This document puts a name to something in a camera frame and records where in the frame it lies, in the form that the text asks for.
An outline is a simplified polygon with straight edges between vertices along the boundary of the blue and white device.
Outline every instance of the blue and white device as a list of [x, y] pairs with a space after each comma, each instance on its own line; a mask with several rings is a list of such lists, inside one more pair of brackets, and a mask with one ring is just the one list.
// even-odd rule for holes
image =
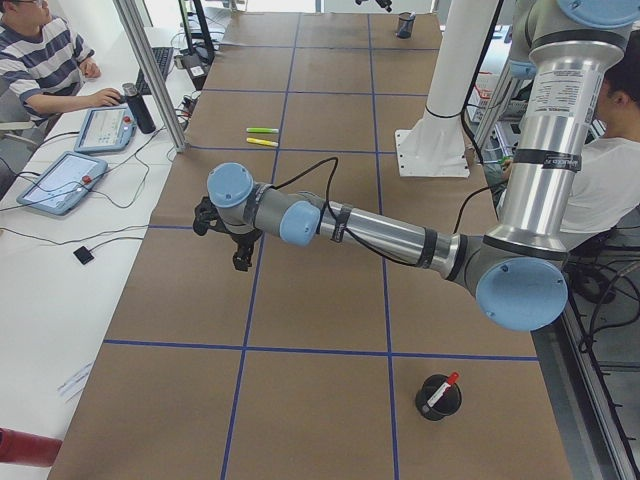
[[77, 152], [64, 152], [17, 202], [52, 215], [74, 208], [107, 172], [107, 162]]
[[112, 153], [124, 150], [136, 124], [127, 105], [90, 108], [80, 128], [74, 150], [80, 153]]

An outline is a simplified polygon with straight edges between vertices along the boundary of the cup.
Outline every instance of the cup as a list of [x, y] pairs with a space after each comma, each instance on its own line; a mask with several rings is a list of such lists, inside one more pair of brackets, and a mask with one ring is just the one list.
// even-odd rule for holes
[[0, 428], [0, 463], [50, 467], [61, 446], [62, 440]]
[[413, 22], [416, 19], [415, 13], [402, 12], [398, 15], [398, 28], [396, 29], [396, 37], [409, 38], [413, 31]]
[[444, 417], [453, 415], [458, 411], [460, 405], [462, 405], [462, 392], [457, 383], [454, 383], [449, 387], [444, 395], [438, 400], [433, 407], [429, 407], [428, 400], [431, 395], [440, 388], [440, 386], [447, 380], [446, 375], [435, 374], [431, 375], [424, 381], [422, 388], [418, 390], [416, 394], [416, 408], [427, 420], [442, 420]]

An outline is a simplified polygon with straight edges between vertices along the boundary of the black bottle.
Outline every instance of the black bottle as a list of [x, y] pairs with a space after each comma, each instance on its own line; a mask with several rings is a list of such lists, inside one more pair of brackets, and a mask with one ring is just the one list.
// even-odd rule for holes
[[151, 118], [147, 104], [144, 103], [144, 98], [142, 98], [136, 86], [133, 83], [125, 83], [122, 85], [122, 90], [124, 91], [124, 99], [140, 131], [142, 133], [155, 131], [156, 126], [153, 123], [153, 118]]

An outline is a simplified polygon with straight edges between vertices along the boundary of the white table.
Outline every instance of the white table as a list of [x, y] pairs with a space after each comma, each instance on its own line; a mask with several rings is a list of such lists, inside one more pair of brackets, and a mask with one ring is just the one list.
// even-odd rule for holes
[[[153, 46], [169, 46], [175, 31], [148, 29]], [[138, 64], [124, 33], [106, 55], [96, 55], [102, 76], [89, 80], [80, 94], [105, 87], [122, 90], [135, 82]], [[167, 88], [174, 105], [193, 92], [184, 70], [173, 69]], [[163, 122], [150, 96], [145, 96], [157, 127]], [[79, 130], [85, 112], [63, 115], [50, 136]], [[66, 150], [75, 136], [43, 145], [26, 171], [41, 172]], [[110, 166], [123, 162], [149, 135], [137, 131], [131, 145], [119, 153], [103, 155]], [[138, 156], [149, 166], [139, 198], [127, 209], [113, 206], [91, 193], [75, 210], [61, 218], [34, 213], [28, 208], [0, 212], [0, 226], [57, 242], [81, 239], [103, 231], [146, 225], [171, 168], [175, 154], [166, 130], [161, 131]], [[131, 201], [146, 167], [129, 160], [105, 176], [95, 187], [119, 204]], [[15, 198], [28, 186], [19, 178], [0, 208], [16, 205]], [[143, 237], [146, 228], [102, 236], [82, 243], [52, 246], [46, 242], [0, 234], [0, 426], [43, 436], [64, 438], [80, 394], [65, 402], [57, 388], [83, 366], [93, 362], [109, 325], [140, 241], [119, 240], [94, 252], [95, 259], [81, 265], [73, 251], [91, 248], [110, 238]], [[48, 468], [0, 463], [0, 480], [44, 479]]]

